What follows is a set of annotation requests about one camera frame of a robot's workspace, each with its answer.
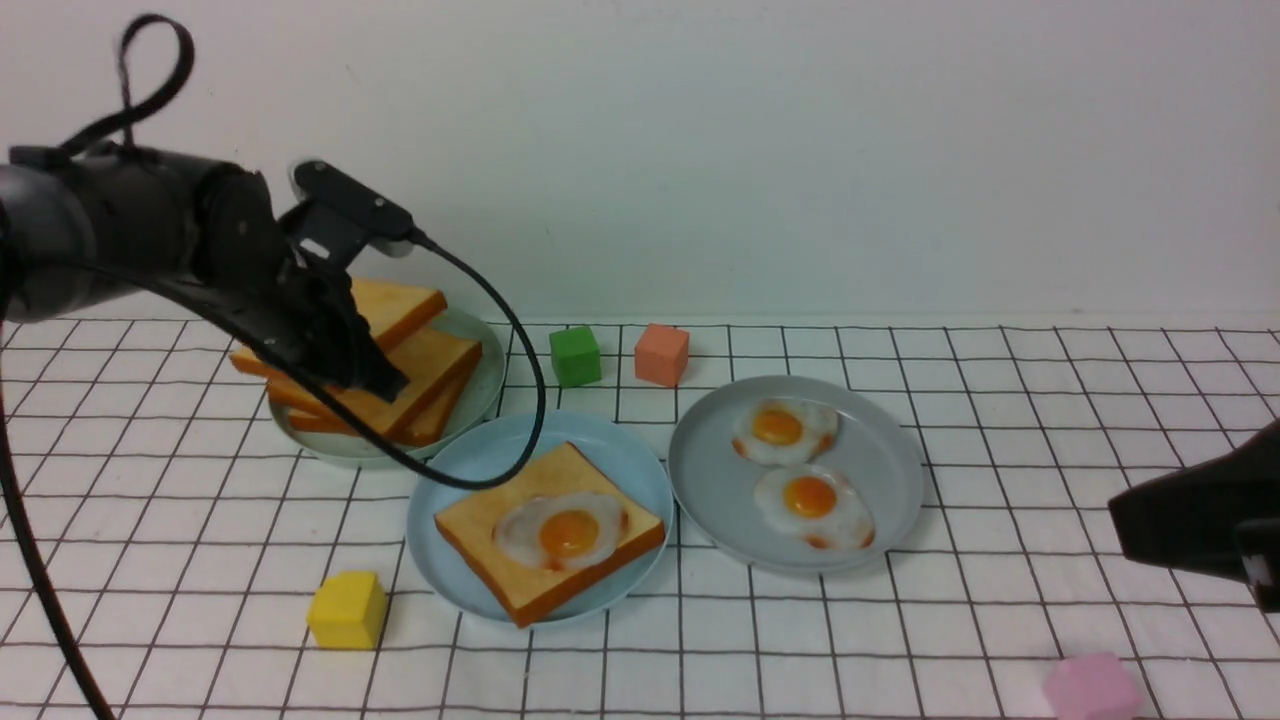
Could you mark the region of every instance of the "grid tablecloth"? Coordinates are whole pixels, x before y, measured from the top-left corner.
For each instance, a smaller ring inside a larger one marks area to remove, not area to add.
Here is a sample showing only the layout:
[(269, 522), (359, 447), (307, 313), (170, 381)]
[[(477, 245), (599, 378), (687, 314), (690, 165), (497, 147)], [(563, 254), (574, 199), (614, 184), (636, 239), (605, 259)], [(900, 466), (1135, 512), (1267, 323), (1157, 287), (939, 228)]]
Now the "grid tablecloth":
[[(540, 351), (563, 325), (532, 327)], [(864, 393), (922, 442), (915, 532), (870, 568), (748, 569), (681, 521), (635, 597), (557, 630), (476, 621), (403, 542), (407, 471), (298, 452), (201, 322), (54, 320), (5, 337), (28, 507), (84, 655), (128, 720), (1038, 717), (1068, 655), (1114, 651), (1158, 717), (1280, 716), (1277, 624), (1243, 585), (1139, 566), (1105, 510), (1229, 451), (1280, 411), (1271, 332), (698, 325), (678, 389), (634, 379), (641, 325), (594, 325), (595, 413), (666, 457), (723, 383), (801, 374)], [(509, 346), (509, 328), (500, 327)], [(550, 374), (548, 357), (544, 370)], [(503, 415), (527, 413), (511, 357)], [(311, 592), (392, 591), (376, 652), (316, 650)], [(0, 529), (0, 717), (84, 717)]]

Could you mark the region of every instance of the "plate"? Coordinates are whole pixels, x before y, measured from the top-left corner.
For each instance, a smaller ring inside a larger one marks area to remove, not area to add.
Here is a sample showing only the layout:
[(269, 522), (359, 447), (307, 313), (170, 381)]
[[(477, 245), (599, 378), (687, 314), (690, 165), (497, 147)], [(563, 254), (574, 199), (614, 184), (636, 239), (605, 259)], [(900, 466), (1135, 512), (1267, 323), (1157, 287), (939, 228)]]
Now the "plate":
[[(733, 424), (768, 397), (809, 400), (840, 414), (836, 442), (812, 462), (844, 473), (876, 520), (876, 541), (835, 552), (773, 532), (751, 498), (768, 468), (733, 451)], [(883, 555), (911, 530), (924, 502), (924, 455), (874, 402), (831, 383), (794, 375), (750, 378), (721, 387), (694, 404), (671, 438), (667, 459), (681, 507), (721, 550), (782, 573), (852, 568)]]
[[(520, 457), (532, 427), (531, 414), (499, 418), (480, 425), (436, 455), (431, 460), (431, 468), (466, 479), (492, 478)], [(667, 537), (657, 548), (623, 565), (544, 620), (534, 623), (535, 628), (572, 623), (602, 612), (625, 598), (658, 562), (676, 520), (671, 480), (643, 439), (595, 415), (564, 410), (548, 413), (534, 457), (563, 442), (576, 445), (618, 489), (660, 518)], [(515, 626), (498, 598), (435, 529), (435, 514), (467, 495), (471, 493), (425, 478), (419, 483), (408, 505), (406, 524), (410, 553), (422, 578), (443, 600), (463, 612)]]
[[(444, 425), (444, 434), (440, 439), (425, 447), (401, 446), (401, 450), (419, 460), (434, 456), (462, 433), (492, 419), (498, 409), (502, 384), (507, 379), (507, 352), (502, 347), (498, 334), (484, 320), (462, 310), (449, 309), (429, 324), (444, 333), (480, 341), (484, 355), (475, 372), (471, 373), (471, 379), (467, 380), (467, 388), (462, 391), (462, 397), (453, 407), (453, 414), (449, 415), (449, 421)], [(294, 443), (325, 462), (367, 469), (398, 466), (394, 460), (364, 438), (340, 433), (296, 430), (289, 424), (288, 407), (275, 402), (269, 402), (269, 406), (275, 427)]]

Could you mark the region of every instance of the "bread slice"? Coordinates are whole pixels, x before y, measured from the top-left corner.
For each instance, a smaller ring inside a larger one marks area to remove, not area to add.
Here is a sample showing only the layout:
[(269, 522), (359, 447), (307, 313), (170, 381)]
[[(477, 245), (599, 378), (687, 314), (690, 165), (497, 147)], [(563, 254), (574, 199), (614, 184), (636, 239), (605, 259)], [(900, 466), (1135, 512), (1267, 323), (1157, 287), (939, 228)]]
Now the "bread slice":
[[(401, 391), (396, 402), (384, 402), (358, 389), (338, 391), (334, 397), (374, 432), (393, 437), (408, 427), (440, 395), (444, 384), (466, 368), (467, 363), (475, 363), (480, 354), (480, 343), (474, 340), (421, 328), (387, 356), (408, 375), (408, 386)], [(273, 402), (287, 407), (312, 415), (329, 414), (323, 402), (293, 380), (268, 382), (266, 395)]]
[[(392, 442), (411, 447), (425, 447), (440, 439), (445, 425), (449, 424), (449, 418), (453, 416), (453, 409), (467, 389), (467, 383), (471, 382), (471, 375), (475, 374), (476, 365), (479, 364), (480, 356), (472, 360), (463, 360), (458, 374), (444, 384), (440, 395), (426, 406), (426, 410), (421, 415), (390, 438)], [(312, 415), (305, 410), (289, 410), (289, 424), (298, 430), (310, 433), (356, 434), (356, 430), (351, 425), (339, 420), (337, 415), (328, 413), (328, 407), (324, 415)]]
[[(365, 278), (351, 278), (356, 310), (369, 322), (369, 334), (388, 352), (404, 342), (448, 307), (444, 293), (431, 287), (412, 287)], [(287, 380), (288, 375), (269, 366), (247, 347), (232, 352), (232, 366), (268, 379)]]
[[(577, 570), (544, 570), (516, 562), (494, 543), (498, 523), (534, 496), (571, 492), (612, 495), (622, 501), (627, 525), (608, 559)], [(525, 465), (511, 482), (468, 495), (435, 515), (435, 527), (484, 580), (516, 626), (529, 626), (627, 562), (662, 546), (660, 518), (622, 493), (571, 442)]]

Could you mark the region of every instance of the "stack of toast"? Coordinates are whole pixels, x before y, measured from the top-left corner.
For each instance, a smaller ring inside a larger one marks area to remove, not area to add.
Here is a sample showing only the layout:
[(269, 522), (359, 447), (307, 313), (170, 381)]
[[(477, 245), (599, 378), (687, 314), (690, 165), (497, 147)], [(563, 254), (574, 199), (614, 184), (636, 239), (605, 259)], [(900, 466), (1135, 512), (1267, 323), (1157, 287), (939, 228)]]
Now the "stack of toast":
[[(480, 343), (430, 327), (430, 322), (448, 307), (439, 290), (353, 278), (351, 293), (356, 309), (369, 322), (374, 342), (410, 382), (394, 402), (364, 391), (328, 389), (392, 442), (411, 447), (436, 442), (480, 364)], [(268, 397), (289, 409), (288, 419), (294, 429), (357, 434), (316, 397), (259, 360), (247, 347), (232, 352), (230, 360), (237, 370), (266, 379)]]

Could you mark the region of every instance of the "green cube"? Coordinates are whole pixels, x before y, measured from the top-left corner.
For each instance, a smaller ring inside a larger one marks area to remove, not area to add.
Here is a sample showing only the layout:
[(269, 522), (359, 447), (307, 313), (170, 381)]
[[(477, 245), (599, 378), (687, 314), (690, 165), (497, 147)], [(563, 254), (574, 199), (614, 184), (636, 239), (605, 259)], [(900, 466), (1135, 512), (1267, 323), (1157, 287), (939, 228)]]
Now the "green cube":
[(585, 325), (552, 333), (552, 368), (561, 387), (600, 382), (600, 346)]

